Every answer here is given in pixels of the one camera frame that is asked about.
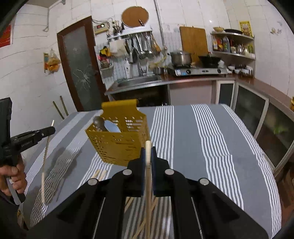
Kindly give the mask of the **person's left hand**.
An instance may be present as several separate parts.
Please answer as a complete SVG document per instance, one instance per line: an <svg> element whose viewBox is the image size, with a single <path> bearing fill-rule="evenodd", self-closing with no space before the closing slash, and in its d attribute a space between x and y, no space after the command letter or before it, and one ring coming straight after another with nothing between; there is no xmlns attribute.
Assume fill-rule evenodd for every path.
<svg viewBox="0 0 294 239"><path fill-rule="evenodd" d="M11 196L11 192L8 188L6 177L11 178L13 184L13 189L22 194L27 187L26 174L24 172L24 163L21 154L18 155L18 164L16 166L4 165L0 167L1 175L1 191L7 195Z"/></svg>

